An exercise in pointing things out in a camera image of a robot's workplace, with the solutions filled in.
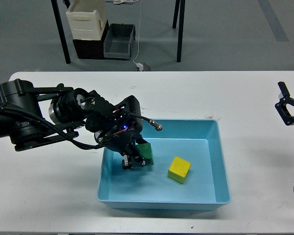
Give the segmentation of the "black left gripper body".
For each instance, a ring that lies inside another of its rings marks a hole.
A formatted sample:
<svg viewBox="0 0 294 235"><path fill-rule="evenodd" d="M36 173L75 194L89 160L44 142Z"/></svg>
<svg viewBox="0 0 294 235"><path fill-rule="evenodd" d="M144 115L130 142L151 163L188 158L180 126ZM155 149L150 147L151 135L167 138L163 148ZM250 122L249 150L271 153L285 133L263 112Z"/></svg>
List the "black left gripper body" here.
<svg viewBox="0 0 294 235"><path fill-rule="evenodd" d="M139 154L136 142L142 141L142 121L138 99L130 95L117 105L97 95L84 99L84 110L88 113L85 128L94 134L96 145L88 149L108 149L120 154Z"/></svg>

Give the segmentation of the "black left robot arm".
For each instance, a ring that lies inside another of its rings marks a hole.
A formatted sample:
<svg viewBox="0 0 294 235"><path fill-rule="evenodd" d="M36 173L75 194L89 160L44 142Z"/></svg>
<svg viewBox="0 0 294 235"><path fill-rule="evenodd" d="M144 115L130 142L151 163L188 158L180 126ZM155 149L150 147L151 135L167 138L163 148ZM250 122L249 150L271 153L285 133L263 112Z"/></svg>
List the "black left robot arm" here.
<svg viewBox="0 0 294 235"><path fill-rule="evenodd" d="M36 88L16 79L0 84L0 138L16 151L61 141L83 150L108 148L122 155L123 169L152 165L152 151L142 137L143 120L134 96L113 105L96 91Z"/></svg>

